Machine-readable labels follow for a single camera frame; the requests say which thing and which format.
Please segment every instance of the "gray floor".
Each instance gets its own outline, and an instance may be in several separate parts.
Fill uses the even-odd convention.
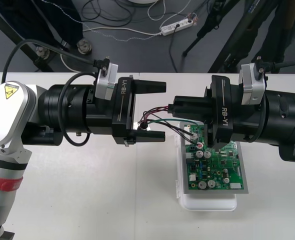
[[[74,0],[74,4],[78,10],[81,10],[82,5],[87,0]],[[191,4],[183,13],[189,13],[194,9],[201,0],[192,0]],[[166,11],[177,12],[185,6],[188,0],[166,0]],[[126,12],[121,10],[114,1],[103,0],[101,7],[116,16],[125,16]],[[221,51],[225,42],[231,35],[235,26],[239,22],[244,8],[244,1],[241,0],[239,4],[224,18],[218,30],[213,30],[202,39],[198,45],[193,49],[188,57],[183,61],[181,58],[182,51],[196,38],[197,32],[200,30],[207,17],[206,10],[199,16],[197,26],[190,27],[175,34],[175,39],[172,48],[172,55],[179,68],[180,72],[184,73],[206,73]],[[163,12],[163,5],[158,3],[151,11],[152,15],[161,14]],[[255,53],[260,49],[262,42],[265,39],[269,24],[273,19],[273,13],[269,16],[259,30],[259,35],[252,47],[248,58],[241,61],[241,63],[249,63]],[[138,8],[134,19],[140,19],[147,16],[146,8]],[[168,23],[181,20],[181,16],[172,18]],[[147,19],[140,23],[130,23],[127,28],[136,29],[139,31],[157,33],[162,21],[152,21]],[[89,27],[100,27],[96,23],[87,23]],[[126,40],[128,38],[146,38],[148,36],[121,30],[98,30],[105,35],[112,35],[118,39]],[[57,39],[61,41],[60,37],[54,32]],[[174,72],[169,57],[169,44],[171,36],[156,36],[148,40],[133,39],[129,42],[116,41],[112,37],[105,37],[95,32],[85,32],[84,36],[89,39],[93,45],[92,56],[87,58],[102,59],[109,56],[111,61],[119,65],[120,72],[140,72],[140,73],[172,73]],[[14,44],[0,31],[0,72],[3,70],[4,64],[8,55],[14,48]],[[295,40],[293,44],[286,50],[285,60],[295,60]],[[91,67],[67,59],[67,64],[78,71],[90,71]],[[56,56],[50,63],[50,66],[55,72],[69,72],[62,64],[59,56]],[[12,61],[10,72],[33,72],[36,67],[31,61],[22,53],[18,52]],[[295,66],[284,68],[281,73],[295,74]]]

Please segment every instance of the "power strip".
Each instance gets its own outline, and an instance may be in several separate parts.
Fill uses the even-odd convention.
[[[176,29],[175,32],[178,32],[183,29],[187,29],[187,28],[191,27],[192,25],[193,25],[193,21],[186,18],[181,21],[177,21],[175,23],[172,23],[170,25],[161,27],[161,33],[163,36],[167,36],[167,35],[172,34],[175,29]]]

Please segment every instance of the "green wire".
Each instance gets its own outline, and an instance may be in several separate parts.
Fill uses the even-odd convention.
[[[191,123],[191,124],[199,125],[199,124],[197,124],[195,121],[186,120],[186,119],[176,119],[176,118],[156,119],[156,120],[150,121],[148,124],[158,123],[158,122],[162,122],[162,121],[187,122],[187,123]]]

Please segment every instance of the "tripod leg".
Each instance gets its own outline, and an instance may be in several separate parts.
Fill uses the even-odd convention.
[[[190,46],[182,53],[183,57],[186,57],[189,53],[189,51],[194,48],[194,46],[202,39],[204,36],[211,32],[217,25],[222,21],[222,19],[225,17],[226,14],[229,13],[229,11],[234,8],[234,6],[239,2],[240,0],[230,0],[222,9],[221,12],[218,14],[218,12],[210,12],[208,15],[204,26],[201,28],[201,30],[197,33],[197,38],[192,42]],[[218,4],[223,4],[225,1],[217,1]]]
[[[251,4],[209,69],[209,73],[217,73],[220,70],[221,66],[229,56],[231,49],[239,42],[244,32],[249,28],[251,23],[256,20],[257,15],[266,7],[267,2],[269,1],[270,0],[261,0],[259,2],[254,1],[253,4]]]
[[[186,57],[189,53],[189,51],[192,50],[192,48],[194,48],[194,46],[201,40],[202,38],[197,37],[194,42],[192,42],[192,44],[190,46],[188,46],[188,48],[182,53],[183,57]]]

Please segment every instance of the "table surface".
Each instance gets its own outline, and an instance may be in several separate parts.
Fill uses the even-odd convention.
[[[131,74],[167,82],[167,93],[137,96],[136,118],[176,95],[203,96],[211,83],[211,74]],[[72,75],[9,73],[7,80],[49,88]],[[237,74],[226,76],[237,84]],[[84,76],[78,83],[92,81]],[[295,93],[295,75],[270,75],[268,89]],[[237,196],[233,212],[193,212],[176,199],[174,133],[152,129],[165,130],[166,142],[125,148],[92,135],[79,148],[65,140],[60,147],[28,146],[33,155],[5,230],[17,240],[295,240],[295,163],[282,161],[277,147],[241,143],[249,194]]]

